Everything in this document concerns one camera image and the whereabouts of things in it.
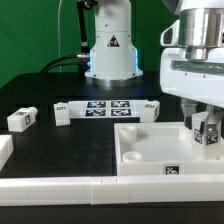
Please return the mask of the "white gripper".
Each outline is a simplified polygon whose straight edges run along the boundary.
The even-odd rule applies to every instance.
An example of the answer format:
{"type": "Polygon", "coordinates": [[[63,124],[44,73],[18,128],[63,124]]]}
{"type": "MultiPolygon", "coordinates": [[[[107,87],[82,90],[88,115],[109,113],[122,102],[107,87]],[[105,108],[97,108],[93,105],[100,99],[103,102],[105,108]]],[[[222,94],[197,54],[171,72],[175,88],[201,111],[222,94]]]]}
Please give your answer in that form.
{"type": "Polygon", "coordinates": [[[183,48],[166,48],[163,51],[161,89],[164,93],[182,97],[184,125],[189,130],[192,129],[192,115],[196,113],[196,101],[209,104],[200,133],[216,136],[217,126],[224,117],[224,48],[212,49],[205,62],[188,61],[184,58],[185,52],[183,48]]]}

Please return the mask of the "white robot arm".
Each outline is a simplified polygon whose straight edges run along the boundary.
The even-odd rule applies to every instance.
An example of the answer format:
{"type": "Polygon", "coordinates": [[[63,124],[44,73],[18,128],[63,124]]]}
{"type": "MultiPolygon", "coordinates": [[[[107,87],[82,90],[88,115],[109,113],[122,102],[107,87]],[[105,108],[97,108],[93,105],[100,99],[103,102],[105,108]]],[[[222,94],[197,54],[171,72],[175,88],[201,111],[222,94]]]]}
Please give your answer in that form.
{"type": "MultiPolygon", "coordinates": [[[[160,62],[162,90],[212,107],[199,130],[216,133],[224,118],[224,0],[162,0],[178,19],[166,30],[145,27],[145,42],[164,47],[160,62]]],[[[88,49],[85,78],[103,86],[140,77],[138,52],[131,40],[130,0],[77,0],[80,10],[93,10],[95,44],[88,49]]]]}

